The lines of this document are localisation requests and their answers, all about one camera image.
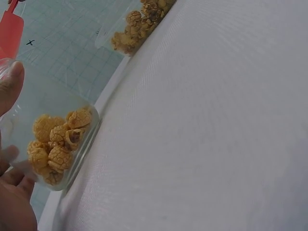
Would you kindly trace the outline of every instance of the blue surface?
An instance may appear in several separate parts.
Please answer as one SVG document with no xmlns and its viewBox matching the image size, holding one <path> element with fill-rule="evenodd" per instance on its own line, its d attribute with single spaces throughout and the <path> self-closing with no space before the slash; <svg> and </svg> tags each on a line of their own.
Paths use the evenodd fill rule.
<svg viewBox="0 0 308 231">
<path fill-rule="evenodd" d="M 96 49 L 94 41 L 111 0 L 37 1 L 19 3 L 15 13 L 25 21 L 17 59 L 31 63 L 42 73 L 95 103 L 123 57 Z M 6 1 L 0 9 L 6 10 Z M 36 185 L 31 198 L 40 219 L 50 191 Z"/>
</svg>

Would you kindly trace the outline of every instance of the white fabric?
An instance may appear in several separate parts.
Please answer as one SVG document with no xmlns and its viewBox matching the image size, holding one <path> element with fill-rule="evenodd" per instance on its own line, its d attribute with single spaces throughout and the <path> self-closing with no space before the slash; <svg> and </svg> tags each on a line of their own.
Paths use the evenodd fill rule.
<svg viewBox="0 0 308 231">
<path fill-rule="evenodd" d="M 130 60 L 58 230 L 307 229 L 307 12 L 178 0 Z"/>
</svg>

